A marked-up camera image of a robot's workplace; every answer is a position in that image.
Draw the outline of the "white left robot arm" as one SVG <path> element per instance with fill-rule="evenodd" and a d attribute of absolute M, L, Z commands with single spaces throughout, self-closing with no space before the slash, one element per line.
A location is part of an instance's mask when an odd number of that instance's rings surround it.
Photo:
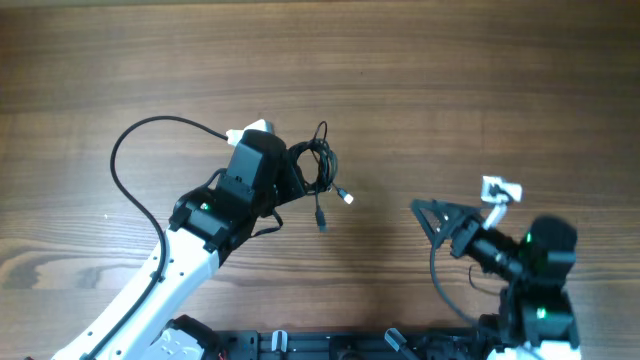
<path fill-rule="evenodd" d="M 179 199 L 149 258 L 56 358 L 142 358 L 181 304 L 255 236 L 257 219 L 292 200 L 283 187 L 292 173 L 283 140 L 245 131 L 216 186 L 198 187 Z"/>

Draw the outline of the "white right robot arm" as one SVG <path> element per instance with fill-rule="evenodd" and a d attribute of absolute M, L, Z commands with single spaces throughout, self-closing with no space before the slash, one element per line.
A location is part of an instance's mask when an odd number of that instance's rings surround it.
<path fill-rule="evenodd" d="M 438 200 L 415 199 L 410 209 L 431 244 L 429 272 L 443 301 L 461 319 L 500 350 L 551 343 L 579 351 L 576 317 L 565 290 L 567 276 L 577 261 L 577 229 L 554 215 L 540 215 L 522 239 L 516 241 L 496 228 L 513 200 L 480 207 Z M 499 292 L 499 310 L 477 319 L 466 314 L 446 294 L 436 270 L 437 250 L 447 241 L 450 254 L 475 260 L 485 273 L 507 282 Z"/>

